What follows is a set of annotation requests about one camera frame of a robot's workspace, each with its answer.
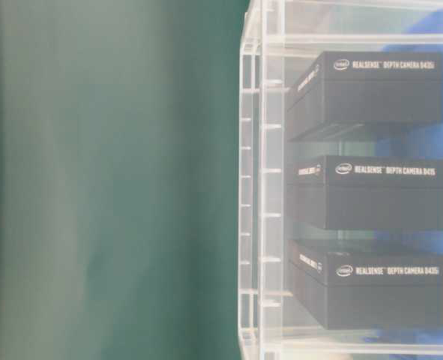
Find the box top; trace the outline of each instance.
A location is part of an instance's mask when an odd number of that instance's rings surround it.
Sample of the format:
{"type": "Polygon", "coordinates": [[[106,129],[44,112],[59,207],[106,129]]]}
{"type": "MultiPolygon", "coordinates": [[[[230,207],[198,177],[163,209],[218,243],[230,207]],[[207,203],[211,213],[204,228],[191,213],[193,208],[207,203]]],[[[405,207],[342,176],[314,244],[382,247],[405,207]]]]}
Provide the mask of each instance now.
{"type": "Polygon", "coordinates": [[[291,166],[294,185],[443,188],[443,160],[326,155],[291,166]]]}
{"type": "Polygon", "coordinates": [[[326,51],[293,84],[286,96],[289,111],[323,81],[442,81],[441,52],[326,51]]]}
{"type": "Polygon", "coordinates": [[[443,255],[376,240],[292,240],[290,261],[326,286],[442,285],[443,255]]]}

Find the camera box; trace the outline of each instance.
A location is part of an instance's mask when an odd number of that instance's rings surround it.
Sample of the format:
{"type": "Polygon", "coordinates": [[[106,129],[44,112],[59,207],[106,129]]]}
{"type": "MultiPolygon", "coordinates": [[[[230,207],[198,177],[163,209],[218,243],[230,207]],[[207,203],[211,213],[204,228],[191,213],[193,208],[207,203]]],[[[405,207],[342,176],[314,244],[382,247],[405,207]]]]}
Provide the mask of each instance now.
{"type": "Polygon", "coordinates": [[[443,230],[443,160],[321,156],[291,166],[290,217],[325,230],[443,230]]]}
{"type": "Polygon", "coordinates": [[[323,52],[286,95],[291,141],[372,140],[442,120],[440,52],[323,52]]]}
{"type": "Polygon", "coordinates": [[[291,241],[289,287],[326,329],[443,328],[443,256],[373,240],[291,241]]]}

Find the transparent plastic bin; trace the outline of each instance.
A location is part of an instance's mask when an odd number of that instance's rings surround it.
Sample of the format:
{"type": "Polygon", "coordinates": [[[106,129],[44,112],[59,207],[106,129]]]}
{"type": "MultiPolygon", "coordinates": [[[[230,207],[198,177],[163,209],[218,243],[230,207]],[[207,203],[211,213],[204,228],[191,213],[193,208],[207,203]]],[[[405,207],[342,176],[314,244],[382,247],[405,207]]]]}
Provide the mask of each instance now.
{"type": "MultiPolygon", "coordinates": [[[[443,326],[326,329],[293,294],[291,239],[348,244],[388,237],[391,242],[443,254],[443,230],[326,230],[287,214],[291,194],[286,184],[296,161],[321,155],[443,160],[443,119],[441,124],[383,139],[288,141],[288,93],[326,51],[443,56],[443,0],[251,0],[240,51],[241,354],[243,359],[262,360],[443,359],[443,326]]],[[[312,204],[298,205],[309,209],[312,204]]],[[[303,291],[309,295],[311,290],[303,291]]]]}

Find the green fabric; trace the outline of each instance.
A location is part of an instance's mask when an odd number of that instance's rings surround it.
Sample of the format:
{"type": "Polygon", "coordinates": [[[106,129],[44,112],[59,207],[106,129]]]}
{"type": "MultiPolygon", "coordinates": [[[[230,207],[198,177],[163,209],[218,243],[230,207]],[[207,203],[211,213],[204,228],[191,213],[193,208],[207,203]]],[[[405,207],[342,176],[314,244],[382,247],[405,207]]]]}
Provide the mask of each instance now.
{"type": "Polygon", "coordinates": [[[238,359],[245,0],[0,0],[0,359],[238,359]]]}

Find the product box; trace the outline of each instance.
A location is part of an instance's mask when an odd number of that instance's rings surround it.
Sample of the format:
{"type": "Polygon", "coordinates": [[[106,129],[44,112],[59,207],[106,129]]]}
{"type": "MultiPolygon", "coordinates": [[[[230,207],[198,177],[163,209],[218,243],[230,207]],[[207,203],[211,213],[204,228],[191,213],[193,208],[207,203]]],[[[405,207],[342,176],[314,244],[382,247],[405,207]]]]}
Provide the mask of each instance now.
{"type": "Polygon", "coordinates": [[[443,327],[443,256],[373,240],[291,241],[289,287],[326,329],[443,327]]]}
{"type": "Polygon", "coordinates": [[[372,140],[442,121],[440,52],[323,52],[286,95],[291,141],[372,140]]]}
{"type": "Polygon", "coordinates": [[[321,156],[288,166],[287,214],[325,230],[443,230],[443,160],[321,156]]]}

